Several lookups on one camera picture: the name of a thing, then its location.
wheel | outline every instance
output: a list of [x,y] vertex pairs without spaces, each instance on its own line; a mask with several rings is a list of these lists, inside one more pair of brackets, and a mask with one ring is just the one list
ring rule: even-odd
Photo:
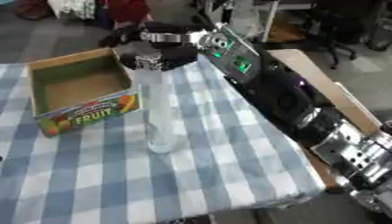
[[350,55],[350,60],[356,60],[357,59],[357,55],[355,53]]

floor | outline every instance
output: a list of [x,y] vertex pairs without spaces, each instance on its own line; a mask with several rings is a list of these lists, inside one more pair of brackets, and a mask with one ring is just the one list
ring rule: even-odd
[[[150,0],[156,20],[190,22],[193,13],[181,0]],[[79,22],[46,19],[40,22],[20,20],[11,13],[12,5],[0,5],[0,63],[20,63],[47,59],[95,49],[97,41],[109,32],[86,27]],[[339,81],[366,107],[382,119],[392,118],[392,52],[373,52],[356,46],[359,58],[342,57],[340,68],[329,69],[330,59],[322,52],[308,55],[334,81]],[[345,195],[321,195],[319,198],[285,210],[270,209],[217,213],[219,224],[371,224],[364,211]]]

checkered tablecloth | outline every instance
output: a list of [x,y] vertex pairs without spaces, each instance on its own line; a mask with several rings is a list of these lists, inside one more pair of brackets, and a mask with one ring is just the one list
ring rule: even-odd
[[205,58],[165,75],[181,138],[156,154],[145,141],[148,109],[44,137],[25,65],[0,66],[0,223],[152,223],[278,206],[323,189],[298,146]]

cardboard box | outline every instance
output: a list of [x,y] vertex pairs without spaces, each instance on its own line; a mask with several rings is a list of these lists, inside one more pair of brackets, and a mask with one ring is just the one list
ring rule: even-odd
[[41,60],[28,67],[33,115],[48,137],[141,107],[137,88],[111,49]]

office chair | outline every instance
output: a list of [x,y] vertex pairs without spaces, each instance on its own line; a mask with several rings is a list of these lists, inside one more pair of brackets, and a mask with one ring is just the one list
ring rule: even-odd
[[349,59],[356,59],[356,51],[347,44],[359,43],[365,32],[361,19],[369,15],[372,0],[318,0],[309,11],[305,24],[307,38],[317,41],[332,56],[331,69],[340,63],[337,49],[349,53]]

